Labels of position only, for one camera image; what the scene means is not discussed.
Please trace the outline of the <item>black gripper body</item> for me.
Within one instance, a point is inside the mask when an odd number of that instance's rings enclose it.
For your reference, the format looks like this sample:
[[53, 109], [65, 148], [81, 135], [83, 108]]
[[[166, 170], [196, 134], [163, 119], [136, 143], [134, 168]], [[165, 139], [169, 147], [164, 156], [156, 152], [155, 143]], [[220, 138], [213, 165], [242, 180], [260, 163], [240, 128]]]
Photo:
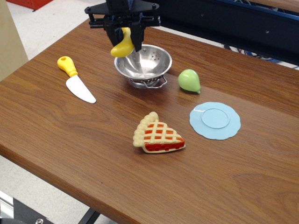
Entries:
[[142, 28], [160, 25], [159, 5], [143, 0], [107, 0], [87, 7], [91, 28], [122, 28], [140, 25]]

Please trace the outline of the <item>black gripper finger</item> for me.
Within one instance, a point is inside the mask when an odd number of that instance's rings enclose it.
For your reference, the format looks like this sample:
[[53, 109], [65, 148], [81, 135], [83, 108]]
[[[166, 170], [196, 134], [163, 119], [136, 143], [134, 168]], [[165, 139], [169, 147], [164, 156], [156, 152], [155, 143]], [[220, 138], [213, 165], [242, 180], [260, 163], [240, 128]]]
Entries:
[[116, 28], [112, 21], [105, 21], [104, 29], [113, 46], [116, 46], [123, 40], [124, 33], [122, 29]]
[[130, 37], [136, 52], [142, 49], [142, 42], [144, 40], [145, 24], [142, 20], [143, 18], [141, 17], [138, 21], [133, 21], [129, 26], [131, 31]]

